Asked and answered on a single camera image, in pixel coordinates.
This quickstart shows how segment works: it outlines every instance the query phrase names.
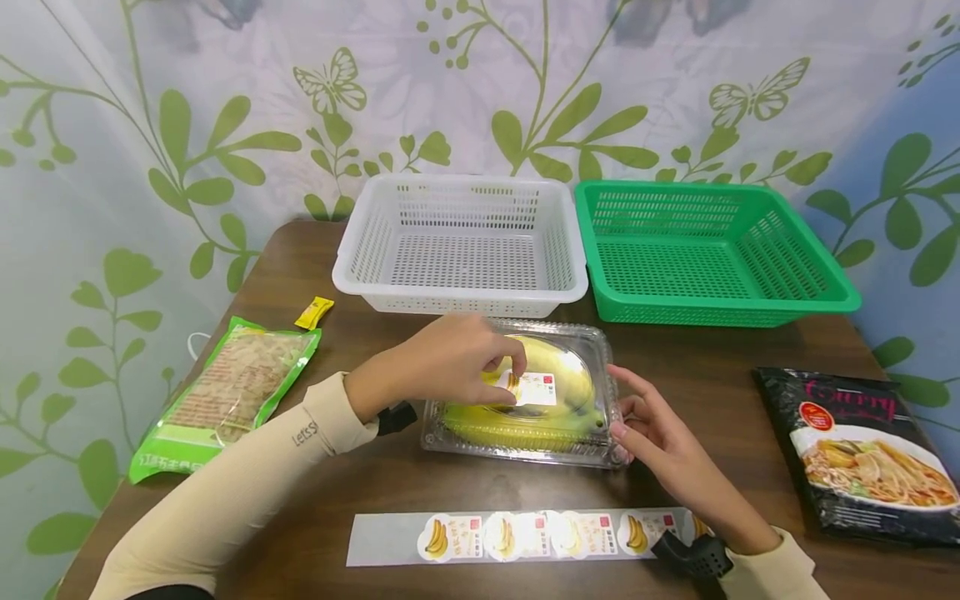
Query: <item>wrist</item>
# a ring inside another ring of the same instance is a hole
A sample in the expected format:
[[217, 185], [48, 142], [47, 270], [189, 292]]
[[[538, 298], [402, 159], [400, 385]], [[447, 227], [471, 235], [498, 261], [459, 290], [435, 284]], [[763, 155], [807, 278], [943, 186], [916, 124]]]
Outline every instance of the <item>wrist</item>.
[[388, 368], [384, 353], [375, 355], [344, 377], [344, 390], [353, 414], [366, 424], [385, 408], [399, 402], [398, 381]]
[[776, 550], [782, 542], [780, 534], [739, 492], [737, 496], [716, 515], [701, 518], [736, 554], [756, 556]]

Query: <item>black wristband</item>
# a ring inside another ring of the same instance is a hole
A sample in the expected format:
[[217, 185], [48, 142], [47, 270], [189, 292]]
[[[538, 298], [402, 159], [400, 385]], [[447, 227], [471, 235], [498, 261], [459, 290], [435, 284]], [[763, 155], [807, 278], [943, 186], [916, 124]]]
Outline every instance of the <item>black wristband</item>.
[[653, 552], [675, 570], [694, 579], [723, 577], [733, 568], [726, 544], [714, 536], [700, 536], [686, 545], [667, 531], [654, 544]]
[[403, 400], [399, 404], [383, 409], [376, 417], [380, 421], [376, 432], [377, 437], [379, 437], [403, 431], [409, 425], [417, 422], [417, 411], [410, 405], [410, 402]]

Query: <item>yellow packet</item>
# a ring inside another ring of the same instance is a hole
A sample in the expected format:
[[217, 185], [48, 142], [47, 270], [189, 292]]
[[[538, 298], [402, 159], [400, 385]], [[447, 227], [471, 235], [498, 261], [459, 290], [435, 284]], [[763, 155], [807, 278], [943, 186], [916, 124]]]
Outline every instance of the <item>yellow packet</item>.
[[330, 310], [332, 306], [333, 300], [315, 296], [313, 301], [310, 302], [310, 305], [300, 314], [300, 318], [294, 322], [294, 325], [303, 327], [307, 331], [313, 331], [317, 328], [320, 318], [325, 315], [326, 311]]

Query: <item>floral wallpaper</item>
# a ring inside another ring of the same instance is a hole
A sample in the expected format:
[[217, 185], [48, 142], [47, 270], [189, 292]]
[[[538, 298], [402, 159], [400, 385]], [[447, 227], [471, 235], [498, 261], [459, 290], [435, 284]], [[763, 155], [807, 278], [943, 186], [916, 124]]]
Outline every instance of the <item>floral wallpaper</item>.
[[381, 172], [778, 189], [960, 469], [949, 0], [70, 0], [0, 21], [0, 577], [52, 598], [270, 234]]

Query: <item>right hand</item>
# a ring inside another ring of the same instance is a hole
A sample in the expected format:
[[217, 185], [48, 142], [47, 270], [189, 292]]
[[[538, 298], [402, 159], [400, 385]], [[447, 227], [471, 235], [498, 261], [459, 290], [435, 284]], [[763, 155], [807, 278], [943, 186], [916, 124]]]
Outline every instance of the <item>right hand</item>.
[[657, 388], [622, 367], [608, 365], [607, 372], [635, 392], [620, 400], [624, 422], [611, 426], [617, 442], [734, 552], [762, 554], [780, 545], [780, 535], [710, 460]]
[[409, 398], [516, 404], [516, 396], [480, 376], [495, 371], [506, 356], [513, 360], [513, 372], [522, 375], [527, 355], [520, 341], [497, 333], [481, 315], [449, 314], [375, 355], [347, 375], [344, 386], [361, 422]]

